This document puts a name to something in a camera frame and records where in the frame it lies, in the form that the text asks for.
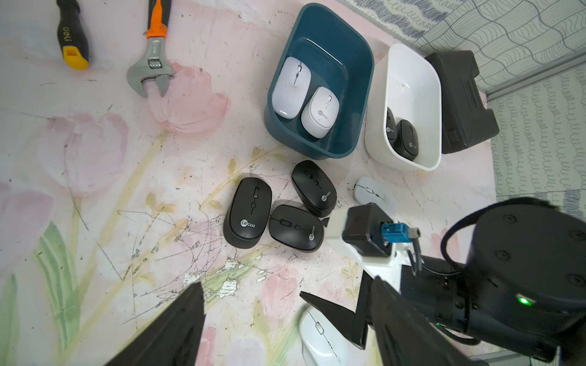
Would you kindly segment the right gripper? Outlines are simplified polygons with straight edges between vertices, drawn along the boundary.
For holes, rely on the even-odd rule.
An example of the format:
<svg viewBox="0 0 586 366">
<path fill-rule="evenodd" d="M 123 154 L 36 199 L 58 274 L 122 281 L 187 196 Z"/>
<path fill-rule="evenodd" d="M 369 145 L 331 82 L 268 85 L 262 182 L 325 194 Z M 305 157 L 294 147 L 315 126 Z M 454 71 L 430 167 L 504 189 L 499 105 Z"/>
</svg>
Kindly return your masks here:
<svg viewBox="0 0 586 366">
<path fill-rule="evenodd" d="M 301 291 L 300 297 L 333 324 L 337 331 L 360 350 L 366 348 L 368 328 L 372 326 L 372 277 L 363 271 L 356 311 Z M 463 334 L 468 333 L 469 300 L 463 280 L 442 277 L 426 270 L 413 275 L 407 265 L 401 267 L 401 295 L 430 323 Z"/>
</svg>

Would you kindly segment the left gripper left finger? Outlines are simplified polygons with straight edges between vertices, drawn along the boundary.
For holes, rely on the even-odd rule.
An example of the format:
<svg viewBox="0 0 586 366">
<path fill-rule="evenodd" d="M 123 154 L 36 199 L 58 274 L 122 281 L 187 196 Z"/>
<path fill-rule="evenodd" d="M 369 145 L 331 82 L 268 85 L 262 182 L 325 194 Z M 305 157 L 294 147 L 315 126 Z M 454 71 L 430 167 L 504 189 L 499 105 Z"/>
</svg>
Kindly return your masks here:
<svg viewBox="0 0 586 366">
<path fill-rule="evenodd" d="M 204 328 L 204 291 L 189 285 L 109 365 L 194 365 Z"/>
</svg>

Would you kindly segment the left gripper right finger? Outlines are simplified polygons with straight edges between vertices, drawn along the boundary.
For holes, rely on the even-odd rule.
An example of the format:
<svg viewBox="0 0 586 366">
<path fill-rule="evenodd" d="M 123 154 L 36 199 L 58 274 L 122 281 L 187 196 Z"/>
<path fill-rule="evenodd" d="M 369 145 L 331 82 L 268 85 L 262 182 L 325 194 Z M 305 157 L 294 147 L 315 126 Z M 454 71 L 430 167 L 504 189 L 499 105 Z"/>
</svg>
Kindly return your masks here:
<svg viewBox="0 0 586 366">
<path fill-rule="evenodd" d="M 388 282 L 372 282 L 372 324 L 384 365 L 485 365 L 451 345 Z"/>
</svg>

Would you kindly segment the white mouse bottom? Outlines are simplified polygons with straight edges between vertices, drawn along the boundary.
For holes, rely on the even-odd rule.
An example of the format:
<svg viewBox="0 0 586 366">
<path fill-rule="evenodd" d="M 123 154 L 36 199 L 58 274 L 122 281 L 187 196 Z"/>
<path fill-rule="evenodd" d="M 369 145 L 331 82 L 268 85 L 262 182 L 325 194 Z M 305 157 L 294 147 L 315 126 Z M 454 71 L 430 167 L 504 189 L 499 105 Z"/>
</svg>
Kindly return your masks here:
<svg viewBox="0 0 586 366">
<path fill-rule="evenodd" d="M 349 365 L 349 343 L 319 310 L 308 306 L 298 325 L 306 365 Z"/>
</svg>

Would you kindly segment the black mouse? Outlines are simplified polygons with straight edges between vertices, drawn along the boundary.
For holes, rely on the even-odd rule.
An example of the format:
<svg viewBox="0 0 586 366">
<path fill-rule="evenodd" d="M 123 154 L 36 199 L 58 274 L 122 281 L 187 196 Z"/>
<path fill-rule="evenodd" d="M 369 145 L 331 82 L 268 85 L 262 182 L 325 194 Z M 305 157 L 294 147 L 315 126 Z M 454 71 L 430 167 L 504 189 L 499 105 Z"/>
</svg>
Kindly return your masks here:
<svg viewBox="0 0 586 366">
<path fill-rule="evenodd" d="M 331 214 L 337 203 L 337 190 L 326 173 L 313 161 L 298 163 L 291 179 L 304 206 L 316 217 Z"/>
<path fill-rule="evenodd" d="M 269 234 L 287 247 L 303 253 L 313 253 L 323 243 L 324 226 L 312 213 L 282 204 L 271 213 Z"/>
<path fill-rule="evenodd" d="M 398 135 L 393 145 L 395 152 L 406 160 L 414 161 L 419 154 L 418 133 L 414 125 L 402 119 L 397 128 Z"/>
<path fill-rule="evenodd" d="M 224 219 L 224 238 L 238 249 L 251 249 L 261 239 L 269 220 L 273 192 L 260 178 L 243 178 Z"/>
<path fill-rule="evenodd" d="M 398 128 L 395 116 L 390 108 L 387 108 L 385 131 L 389 144 L 393 146 L 398 137 Z"/>
</svg>

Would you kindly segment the black mouse top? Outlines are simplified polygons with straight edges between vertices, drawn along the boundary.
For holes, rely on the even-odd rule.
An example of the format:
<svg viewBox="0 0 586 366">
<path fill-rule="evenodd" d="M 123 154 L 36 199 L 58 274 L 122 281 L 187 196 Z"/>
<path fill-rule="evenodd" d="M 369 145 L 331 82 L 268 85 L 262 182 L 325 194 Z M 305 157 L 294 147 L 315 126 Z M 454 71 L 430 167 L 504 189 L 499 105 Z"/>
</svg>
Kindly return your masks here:
<svg viewBox="0 0 586 366">
<path fill-rule="evenodd" d="M 298 163 L 291 179 L 304 206 L 316 217 L 331 214 L 337 203 L 337 190 L 326 173 L 313 161 Z"/>
</svg>

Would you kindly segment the black mouse bottom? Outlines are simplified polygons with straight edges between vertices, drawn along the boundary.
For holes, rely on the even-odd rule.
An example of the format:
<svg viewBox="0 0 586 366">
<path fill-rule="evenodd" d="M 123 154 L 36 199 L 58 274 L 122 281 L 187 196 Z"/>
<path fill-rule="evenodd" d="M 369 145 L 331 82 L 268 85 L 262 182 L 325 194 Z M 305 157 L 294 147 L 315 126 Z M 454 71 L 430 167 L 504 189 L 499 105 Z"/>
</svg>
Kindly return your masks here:
<svg viewBox="0 0 586 366">
<path fill-rule="evenodd" d="M 393 146 L 398 137 L 398 128 L 395 116 L 390 108 L 387 108 L 385 131 L 389 144 Z"/>
</svg>

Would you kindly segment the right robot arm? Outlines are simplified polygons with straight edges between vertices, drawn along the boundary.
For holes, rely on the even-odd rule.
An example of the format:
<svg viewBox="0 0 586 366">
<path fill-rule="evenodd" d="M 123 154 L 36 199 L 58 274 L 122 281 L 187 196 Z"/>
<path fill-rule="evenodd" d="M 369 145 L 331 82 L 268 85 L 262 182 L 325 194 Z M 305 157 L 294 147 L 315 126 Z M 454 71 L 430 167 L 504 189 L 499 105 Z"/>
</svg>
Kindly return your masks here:
<svg viewBox="0 0 586 366">
<path fill-rule="evenodd" d="M 440 258 L 373 203 L 333 213 L 325 236 L 363 270 L 357 307 L 301 297 L 359 349 L 373 330 L 386 365 L 470 365 L 456 345 L 483 342 L 585 363 L 585 224 L 548 201 L 471 213 L 447 230 Z"/>
</svg>

